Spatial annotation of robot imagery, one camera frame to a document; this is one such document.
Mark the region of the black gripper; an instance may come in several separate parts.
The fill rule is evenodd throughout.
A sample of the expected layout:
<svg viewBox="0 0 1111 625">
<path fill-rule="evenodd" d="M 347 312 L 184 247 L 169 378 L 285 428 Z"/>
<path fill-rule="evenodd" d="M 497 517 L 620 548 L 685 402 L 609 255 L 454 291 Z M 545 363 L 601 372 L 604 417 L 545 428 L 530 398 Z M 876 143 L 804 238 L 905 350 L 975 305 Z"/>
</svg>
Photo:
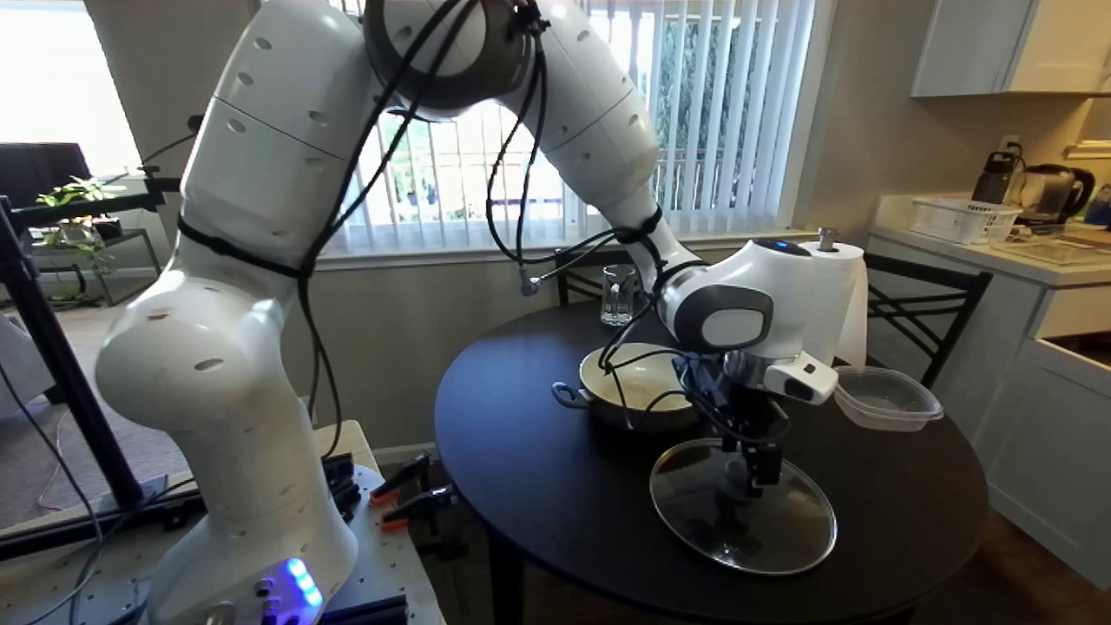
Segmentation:
<svg viewBox="0 0 1111 625">
<path fill-rule="evenodd" d="M 752 490 L 765 494 L 781 481 L 781 440 L 791 430 L 791 417 L 772 392 L 750 390 L 750 372 L 725 355 L 685 355 L 681 358 L 685 398 L 716 422 L 723 434 L 725 472 L 736 479 L 752 475 Z"/>
</svg>

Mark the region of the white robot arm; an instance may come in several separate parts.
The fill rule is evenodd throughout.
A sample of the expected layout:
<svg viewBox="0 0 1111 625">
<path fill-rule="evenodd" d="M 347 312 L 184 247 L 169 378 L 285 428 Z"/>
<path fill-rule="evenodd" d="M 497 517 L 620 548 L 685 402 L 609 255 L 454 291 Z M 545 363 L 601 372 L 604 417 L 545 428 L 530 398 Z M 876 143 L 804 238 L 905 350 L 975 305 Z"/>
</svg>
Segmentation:
<svg viewBox="0 0 1111 625">
<path fill-rule="evenodd" d="M 607 218 L 685 358 L 716 358 L 725 390 L 833 395 L 804 346 L 815 255 L 752 238 L 709 263 L 673 236 L 653 114 L 574 0 L 261 0 L 192 146 L 169 261 L 94 363 L 99 398 L 169 434 L 204 498 L 141 625 L 314 625 L 351 584 L 356 534 L 280 363 L 285 318 L 377 186 L 366 135 L 486 100 Z"/>
</svg>

